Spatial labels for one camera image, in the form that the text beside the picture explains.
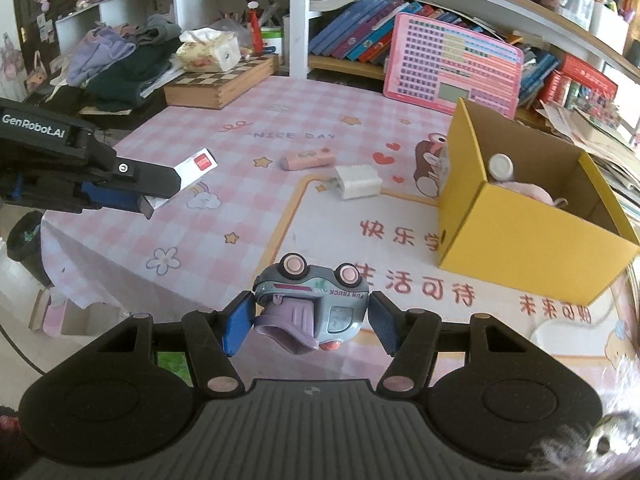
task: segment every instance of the cloud print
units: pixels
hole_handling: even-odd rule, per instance
[[[189,209],[218,209],[221,205],[222,202],[213,193],[198,193],[187,202]]]

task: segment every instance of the gray ribbed surface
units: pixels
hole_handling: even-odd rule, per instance
[[[368,381],[257,381],[210,402],[193,429],[140,462],[83,469],[41,459],[21,480],[547,480],[476,465],[444,446],[410,402]]]

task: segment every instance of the black trash bin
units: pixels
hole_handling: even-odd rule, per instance
[[[40,221],[42,213],[31,211],[11,229],[6,241],[6,254],[14,262],[23,264],[31,275],[44,286],[51,286],[42,264],[40,249]]]

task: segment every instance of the white bottle cap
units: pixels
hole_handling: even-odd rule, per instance
[[[513,178],[513,162],[504,153],[496,153],[489,159],[489,173],[498,182]]]

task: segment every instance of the purple book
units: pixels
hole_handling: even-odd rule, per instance
[[[364,40],[370,33],[371,28],[376,25],[377,22],[386,18],[396,8],[404,4],[404,0],[393,0],[388,6],[377,13],[368,22],[363,23],[356,31],[350,35],[342,44],[332,52],[332,57],[336,59],[344,59],[347,54],[353,50],[362,40]]]

